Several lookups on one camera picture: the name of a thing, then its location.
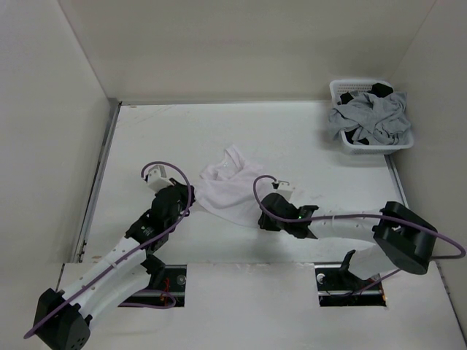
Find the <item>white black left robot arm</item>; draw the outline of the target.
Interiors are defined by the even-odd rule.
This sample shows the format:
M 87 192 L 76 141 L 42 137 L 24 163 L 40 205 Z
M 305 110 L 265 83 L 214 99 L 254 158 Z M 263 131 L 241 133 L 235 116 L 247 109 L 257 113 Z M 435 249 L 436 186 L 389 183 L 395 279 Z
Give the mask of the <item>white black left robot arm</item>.
M 41 294 L 25 336 L 37 336 L 50 349 L 81 349 L 103 316 L 119 306 L 135 306 L 128 299 L 141 290 L 160 288 L 166 265 L 154 254 L 194 201 L 191 185 L 174 182 L 159 190 L 151 207 L 100 262 L 69 286 Z

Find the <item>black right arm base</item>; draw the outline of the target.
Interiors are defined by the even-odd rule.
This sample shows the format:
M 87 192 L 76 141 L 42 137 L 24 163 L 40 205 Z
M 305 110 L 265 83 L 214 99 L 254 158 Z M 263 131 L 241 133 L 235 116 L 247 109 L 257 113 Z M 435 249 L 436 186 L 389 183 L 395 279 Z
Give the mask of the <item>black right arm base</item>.
M 321 307 L 386 306 L 382 283 L 370 287 L 379 276 L 362 280 L 349 272 L 355 250 L 349 251 L 340 265 L 314 266 L 318 301 Z

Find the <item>white tank top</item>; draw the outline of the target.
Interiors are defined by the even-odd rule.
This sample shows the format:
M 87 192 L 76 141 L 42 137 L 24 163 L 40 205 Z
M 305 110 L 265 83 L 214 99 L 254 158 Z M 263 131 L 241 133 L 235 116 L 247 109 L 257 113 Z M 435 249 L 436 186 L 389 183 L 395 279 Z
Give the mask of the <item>white tank top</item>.
M 248 160 L 235 145 L 224 150 L 219 163 L 209 164 L 200 173 L 195 185 L 195 198 L 209 213 L 236 225 L 258 226 L 261 209 L 254 196 L 264 198 L 273 187 L 266 180 L 256 185 L 254 180 L 264 175 L 264 167 Z

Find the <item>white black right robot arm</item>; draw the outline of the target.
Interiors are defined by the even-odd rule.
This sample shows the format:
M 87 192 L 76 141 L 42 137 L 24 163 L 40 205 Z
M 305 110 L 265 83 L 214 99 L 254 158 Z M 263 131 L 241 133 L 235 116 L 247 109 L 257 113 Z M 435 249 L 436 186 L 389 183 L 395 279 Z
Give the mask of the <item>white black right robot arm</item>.
M 379 273 L 400 269 L 415 275 L 428 272 L 436 237 L 406 223 L 379 217 L 339 219 L 316 205 L 295 207 L 273 192 L 261 202 L 261 229 L 284 230 L 298 239 L 344 238 L 370 243 L 367 249 L 352 248 L 344 258 L 338 277 L 346 288 L 356 288 Z

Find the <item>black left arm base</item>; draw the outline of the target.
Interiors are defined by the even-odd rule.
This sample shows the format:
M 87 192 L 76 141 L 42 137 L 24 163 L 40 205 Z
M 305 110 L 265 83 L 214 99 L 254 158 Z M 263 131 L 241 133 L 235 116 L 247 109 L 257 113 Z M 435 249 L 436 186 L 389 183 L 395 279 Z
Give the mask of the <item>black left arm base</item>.
M 156 309 L 185 306 L 187 266 L 167 265 L 163 272 L 152 275 L 147 287 L 127 298 L 121 306 Z

